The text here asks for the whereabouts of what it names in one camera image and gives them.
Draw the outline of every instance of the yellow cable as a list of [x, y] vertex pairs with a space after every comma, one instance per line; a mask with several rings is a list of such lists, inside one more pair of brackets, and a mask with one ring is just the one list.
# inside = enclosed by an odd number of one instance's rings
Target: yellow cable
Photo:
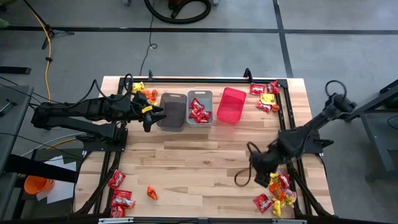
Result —
[[[45, 36], [47, 38], [47, 42], [49, 43], [49, 58], [51, 58], [51, 40], [50, 40], [49, 34], [45, 30], [45, 27], [44, 27], [42, 21], [36, 16], [36, 14], [33, 11], [32, 11], [32, 13], [36, 17], [37, 21], [40, 23], [40, 26], [42, 26], [42, 28], [43, 28], [43, 31], [44, 31]], [[49, 81], [47, 80], [48, 73], [49, 73], [49, 67], [50, 67], [50, 61], [47, 61], [47, 66], [45, 68], [45, 85], [47, 87], [47, 94], [49, 96], [49, 102], [51, 102], [51, 93], [50, 93]]]
[[76, 140], [77, 139], [73, 138], [73, 139], [68, 139], [68, 140], [62, 141], [62, 142], [58, 142], [55, 145], [49, 147], [48, 149], [53, 149], [54, 147], [57, 147], [59, 145], [62, 145], [62, 144], [68, 143], [68, 142], [72, 142], [72, 141], [76, 141]]

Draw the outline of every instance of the gray floor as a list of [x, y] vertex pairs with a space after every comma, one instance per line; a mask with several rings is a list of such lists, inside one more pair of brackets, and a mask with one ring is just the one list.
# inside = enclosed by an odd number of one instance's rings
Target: gray floor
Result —
[[[131, 7], [107, 0], [30, 0], [53, 26], [148, 27], [150, 14], [141, 0]], [[398, 29], [398, 3], [394, 0], [280, 0], [286, 29]], [[168, 14], [166, 3], [156, 8]], [[202, 9], [192, 3], [182, 16]], [[12, 25], [37, 26], [22, 1], [0, 14]], [[154, 27], [174, 27], [157, 19]], [[183, 27], [270, 28], [277, 27], [272, 0], [220, 0], [205, 20]], [[92, 79], [105, 75], [138, 74], [148, 44], [148, 33], [78, 32], [53, 41], [49, 72], [52, 97], [76, 101]], [[398, 35], [293, 35], [286, 36], [293, 74], [304, 78], [313, 114], [326, 100], [324, 84], [343, 81], [348, 97], [359, 105], [376, 96], [382, 87], [398, 78]], [[0, 31], [0, 65], [32, 67], [25, 75], [2, 75], [20, 85], [32, 85], [46, 95], [44, 83], [46, 50], [40, 46], [42, 32]], [[143, 74], [240, 77], [249, 67], [256, 77], [286, 77], [277, 34], [154, 33], [159, 45], [150, 50]], [[44, 131], [30, 124], [28, 111], [20, 134], [38, 141], [72, 133]], [[335, 140], [325, 151], [328, 183], [335, 213], [344, 218], [398, 223], [398, 182], [367, 184], [364, 175], [380, 167], [360, 120], [351, 124], [330, 123], [321, 130]], [[15, 154], [34, 147], [18, 140]]]

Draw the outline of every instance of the wooden tabletop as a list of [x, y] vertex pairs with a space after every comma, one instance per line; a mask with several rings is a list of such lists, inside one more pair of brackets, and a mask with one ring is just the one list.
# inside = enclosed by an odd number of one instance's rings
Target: wooden tabletop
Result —
[[[102, 91], [106, 95], [116, 93], [120, 77], [104, 77]], [[287, 79], [294, 118], [297, 126], [312, 118], [304, 80]], [[213, 110], [217, 111], [225, 87], [249, 93], [249, 84], [209, 84], [209, 83], [145, 83], [148, 90], [159, 92], [160, 102], [163, 93], [187, 94], [189, 90], [211, 90]], [[281, 94], [285, 110], [285, 100]], [[256, 108], [258, 96], [247, 94], [242, 118], [236, 125], [226, 124], [215, 119], [211, 128], [185, 127], [181, 133], [162, 131], [156, 124], [150, 133], [145, 133], [142, 123], [128, 124], [129, 137], [126, 151], [122, 153], [119, 170], [127, 177], [120, 186], [132, 191], [136, 206], [126, 210], [130, 217], [222, 217], [222, 218], [276, 218], [269, 210], [261, 214], [253, 203], [253, 198], [265, 193], [272, 194], [254, 182], [255, 172], [250, 183], [237, 187], [234, 175], [249, 166], [249, 153], [246, 143], [252, 141], [260, 150], [277, 136], [280, 129], [278, 115], [267, 114]], [[75, 210], [88, 200], [97, 187], [103, 152], [93, 152], [83, 163], [76, 184]], [[330, 200], [325, 171], [315, 155], [303, 156], [308, 188], [330, 213], [333, 207]], [[280, 166], [286, 173], [286, 167]], [[247, 181], [248, 172], [238, 178], [240, 183]], [[158, 201], [147, 196], [147, 186], [155, 188]], [[300, 209], [303, 210], [302, 193], [298, 190]], [[103, 197], [101, 211], [106, 204]], [[282, 210], [284, 218], [293, 218], [292, 208]]]

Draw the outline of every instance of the white paper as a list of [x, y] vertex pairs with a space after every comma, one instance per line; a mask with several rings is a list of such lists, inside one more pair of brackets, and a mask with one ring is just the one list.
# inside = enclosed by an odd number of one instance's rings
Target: white paper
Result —
[[[76, 162], [64, 164], [62, 156], [54, 157], [44, 163], [76, 171]], [[54, 187], [51, 191], [38, 193], [36, 197], [37, 200], [42, 200], [47, 197], [47, 203], [58, 202], [73, 197], [73, 187], [74, 183], [55, 180]]]
[[[76, 171], [76, 162], [62, 164], [63, 168]], [[47, 203], [58, 202], [73, 197], [75, 183], [56, 180], [54, 188], [47, 194]]]
[[[57, 157], [54, 157], [52, 159], [49, 159], [49, 161], [44, 162], [44, 163], [48, 164], [48, 165], [54, 165], [54, 166], [62, 167], [63, 166], [63, 157], [62, 156], [57, 156]], [[47, 195], [50, 192], [40, 192], [40, 193], [36, 194], [37, 200], [42, 200], [43, 198], [47, 197]]]

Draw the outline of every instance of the red plastic bin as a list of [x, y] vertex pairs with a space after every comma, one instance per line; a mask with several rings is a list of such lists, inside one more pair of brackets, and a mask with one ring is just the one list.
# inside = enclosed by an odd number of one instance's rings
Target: red plastic bin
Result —
[[245, 92], [226, 87], [217, 110], [217, 119], [230, 124], [238, 123], [245, 99]]

